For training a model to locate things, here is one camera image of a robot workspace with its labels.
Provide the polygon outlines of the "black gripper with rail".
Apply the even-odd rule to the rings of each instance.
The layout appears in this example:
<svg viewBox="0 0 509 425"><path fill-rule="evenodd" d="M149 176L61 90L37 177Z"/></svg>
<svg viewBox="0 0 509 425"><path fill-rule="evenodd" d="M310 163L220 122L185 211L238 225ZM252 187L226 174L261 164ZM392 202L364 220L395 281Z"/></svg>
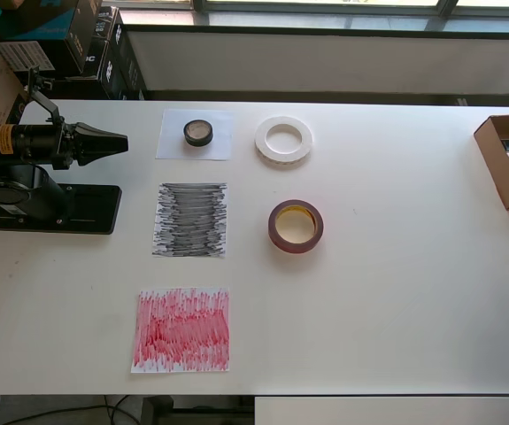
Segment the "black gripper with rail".
<svg viewBox="0 0 509 425"><path fill-rule="evenodd" d="M54 170L68 170L74 161L79 166L86 166L101 158L128 151L126 135L104 131L82 122L59 122L52 126L55 142L51 151L51 166Z"/></svg>

